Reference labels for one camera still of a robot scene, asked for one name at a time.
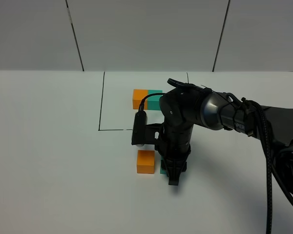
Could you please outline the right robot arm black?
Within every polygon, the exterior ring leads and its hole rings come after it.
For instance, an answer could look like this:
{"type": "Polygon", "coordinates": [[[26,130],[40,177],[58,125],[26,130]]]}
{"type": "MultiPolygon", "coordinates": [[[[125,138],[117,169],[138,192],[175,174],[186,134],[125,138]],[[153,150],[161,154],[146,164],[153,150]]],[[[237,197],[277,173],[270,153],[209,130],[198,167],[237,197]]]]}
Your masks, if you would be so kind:
{"type": "Polygon", "coordinates": [[[231,93],[169,79],[173,89],[160,97],[164,115],[161,151],[172,185],[179,183],[190,152],[194,125],[210,130],[237,131],[260,140],[268,175],[293,195],[293,109],[262,106],[255,101],[237,99],[231,93]]]}

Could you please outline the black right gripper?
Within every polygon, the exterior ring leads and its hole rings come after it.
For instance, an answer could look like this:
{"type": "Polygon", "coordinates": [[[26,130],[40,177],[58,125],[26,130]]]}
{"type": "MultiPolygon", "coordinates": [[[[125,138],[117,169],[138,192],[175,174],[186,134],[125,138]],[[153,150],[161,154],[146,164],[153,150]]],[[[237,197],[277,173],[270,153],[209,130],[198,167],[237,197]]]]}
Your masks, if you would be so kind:
{"type": "Polygon", "coordinates": [[[187,170],[187,158],[191,152],[190,139],[193,124],[184,123],[179,126],[171,126],[166,121],[161,130],[161,145],[155,149],[161,155],[161,171],[166,171],[168,184],[178,186],[180,174],[187,170]],[[164,157],[173,157],[178,160],[166,160],[164,157]]]}

